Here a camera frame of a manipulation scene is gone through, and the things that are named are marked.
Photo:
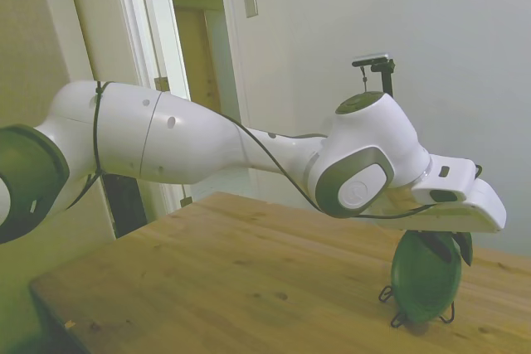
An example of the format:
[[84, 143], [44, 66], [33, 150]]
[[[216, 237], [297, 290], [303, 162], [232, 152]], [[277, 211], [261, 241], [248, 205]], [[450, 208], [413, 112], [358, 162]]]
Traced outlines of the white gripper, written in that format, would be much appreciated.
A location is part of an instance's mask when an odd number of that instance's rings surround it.
[[[429, 187], [390, 190], [375, 201], [375, 215], [383, 228], [455, 232], [454, 241], [468, 266], [473, 261], [470, 232], [499, 232], [507, 217], [503, 203], [485, 181], [474, 181], [466, 191]], [[449, 264], [451, 235], [446, 232], [427, 232], [426, 246]]]

